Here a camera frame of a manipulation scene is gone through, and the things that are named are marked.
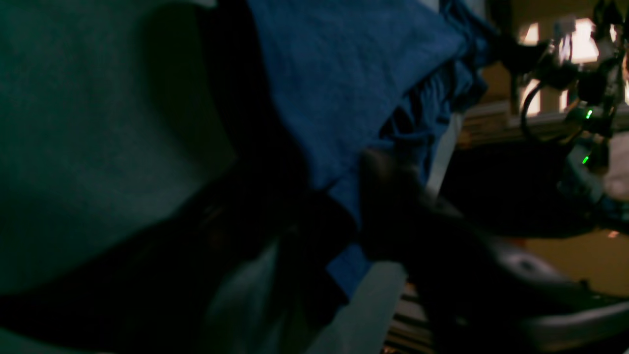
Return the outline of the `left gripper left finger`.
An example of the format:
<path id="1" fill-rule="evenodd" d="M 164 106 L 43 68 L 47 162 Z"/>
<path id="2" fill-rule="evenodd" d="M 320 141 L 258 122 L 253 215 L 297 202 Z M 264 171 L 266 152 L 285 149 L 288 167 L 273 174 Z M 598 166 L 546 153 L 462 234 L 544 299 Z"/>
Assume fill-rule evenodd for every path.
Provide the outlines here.
<path id="1" fill-rule="evenodd" d="M 1 327 L 114 354 L 227 354 L 241 334 L 305 349 L 347 303 L 324 267 L 352 217 L 300 160 L 239 158 L 173 217 L 43 285 L 1 296 Z"/>

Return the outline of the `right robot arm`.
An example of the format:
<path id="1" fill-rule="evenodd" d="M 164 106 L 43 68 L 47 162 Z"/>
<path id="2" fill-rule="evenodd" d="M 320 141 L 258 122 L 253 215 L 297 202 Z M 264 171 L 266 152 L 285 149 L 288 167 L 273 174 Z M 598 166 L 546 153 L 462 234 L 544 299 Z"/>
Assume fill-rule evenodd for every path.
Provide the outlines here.
<path id="1" fill-rule="evenodd" d="M 600 0 L 591 16 L 591 39 L 598 48 L 595 70 L 572 60 L 572 36 L 566 30 L 548 43 L 524 45 L 501 38 L 502 63 L 513 74 L 535 79 L 520 112 L 520 128 L 543 158 L 537 184 L 519 220 L 525 237 L 564 238 L 597 228 L 628 233 L 628 131 L 615 127 L 627 78 L 628 16 L 615 2 Z M 563 132 L 541 139 L 528 126 L 530 103 L 544 87 L 576 85 L 577 100 L 564 117 Z"/>

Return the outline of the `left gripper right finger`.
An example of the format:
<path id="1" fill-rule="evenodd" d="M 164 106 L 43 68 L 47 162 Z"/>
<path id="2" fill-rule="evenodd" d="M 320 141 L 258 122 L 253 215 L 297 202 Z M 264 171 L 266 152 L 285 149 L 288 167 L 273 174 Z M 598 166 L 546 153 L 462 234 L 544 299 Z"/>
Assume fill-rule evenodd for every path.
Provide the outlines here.
<path id="1" fill-rule="evenodd" d="M 622 354 L 628 301 L 606 302 L 543 260 L 472 226 L 425 193 L 415 168 L 375 149 L 360 157 L 360 244 L 402 264 L 439 354 Z"/>

